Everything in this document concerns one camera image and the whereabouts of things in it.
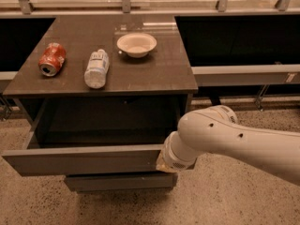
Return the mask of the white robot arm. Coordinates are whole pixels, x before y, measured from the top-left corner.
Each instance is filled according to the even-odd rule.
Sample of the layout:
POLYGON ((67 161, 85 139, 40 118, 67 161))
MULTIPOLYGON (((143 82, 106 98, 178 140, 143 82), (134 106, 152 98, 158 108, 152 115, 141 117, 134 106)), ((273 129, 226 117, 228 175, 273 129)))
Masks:
POLYGON ((300 184, 300 134, 245 127, 224 105, 184 114, 165 140, 156 168, 176 173, 212 153, 235 158, 295 185, 300 184))

